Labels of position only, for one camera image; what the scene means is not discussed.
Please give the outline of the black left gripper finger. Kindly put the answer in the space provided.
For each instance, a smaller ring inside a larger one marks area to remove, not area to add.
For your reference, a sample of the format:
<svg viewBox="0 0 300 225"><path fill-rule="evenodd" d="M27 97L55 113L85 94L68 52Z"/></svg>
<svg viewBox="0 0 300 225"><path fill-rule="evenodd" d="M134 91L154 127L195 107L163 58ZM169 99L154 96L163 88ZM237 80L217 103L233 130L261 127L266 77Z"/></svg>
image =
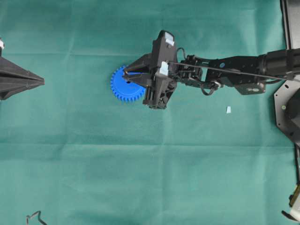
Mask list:
<svg viewBox="0 0 300 225"><path fill-rule="evenodd" d="M0 58L0 75L37 81L44 80L35 73L26 70L3 57Z"/></svg>
<svg viewBox="0 0 300 225"><path fill-rule="evenodd" d="M42 80L32 80L23 78L10 78L1 77L0 78L0 99L6 100L9 97L26 91L42 86L45 84L44 79Z"/></svg>

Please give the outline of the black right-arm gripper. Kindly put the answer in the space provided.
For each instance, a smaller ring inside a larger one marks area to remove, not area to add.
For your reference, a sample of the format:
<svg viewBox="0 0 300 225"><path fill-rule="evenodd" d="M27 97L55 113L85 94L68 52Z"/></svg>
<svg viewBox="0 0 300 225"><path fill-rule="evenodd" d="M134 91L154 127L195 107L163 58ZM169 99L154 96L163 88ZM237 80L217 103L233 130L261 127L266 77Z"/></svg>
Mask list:
<svg viewBox="0 0 300 225"><path fill-rule="evenodd" d="M147 87L143 104L151 109L165 109L177 87L176 81L171 78L176 67L170 66L169 62L177 62L176 43L172 33L161 30L153 41L152 52L125 68L126 72L150 72L124 73L122 77L128 82Z"/></svg>

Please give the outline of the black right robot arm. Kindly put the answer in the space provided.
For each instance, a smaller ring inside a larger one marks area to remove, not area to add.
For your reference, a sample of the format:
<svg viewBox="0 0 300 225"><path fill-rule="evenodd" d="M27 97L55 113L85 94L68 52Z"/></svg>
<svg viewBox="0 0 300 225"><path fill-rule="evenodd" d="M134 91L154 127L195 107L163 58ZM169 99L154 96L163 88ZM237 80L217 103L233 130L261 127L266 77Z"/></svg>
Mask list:
<svg viewBox="0 0 300 225"><path fill-rule="evenodd" d="M283 49L259 56L205 59L184 55L178 61L175 37L161 30L152 51L124 68L123 78L146 89L143 104L165 109L177 84L199 88L206 96L228 86L242 95L262 94L266 85L296 81L300 73L300 50Z"/></svg>

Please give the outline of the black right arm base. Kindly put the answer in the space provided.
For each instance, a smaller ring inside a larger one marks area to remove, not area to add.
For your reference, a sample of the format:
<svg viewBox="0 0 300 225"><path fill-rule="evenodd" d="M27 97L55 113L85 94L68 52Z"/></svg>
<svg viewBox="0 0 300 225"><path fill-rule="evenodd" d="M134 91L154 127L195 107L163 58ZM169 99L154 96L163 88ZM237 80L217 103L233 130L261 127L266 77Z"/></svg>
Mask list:
<svg viewBox="0 0 300 225"><path fill-rule="evenodd" d="M296 179L300 182L300 84L286 81L274 94L276 125L295 146Z"/></svg>

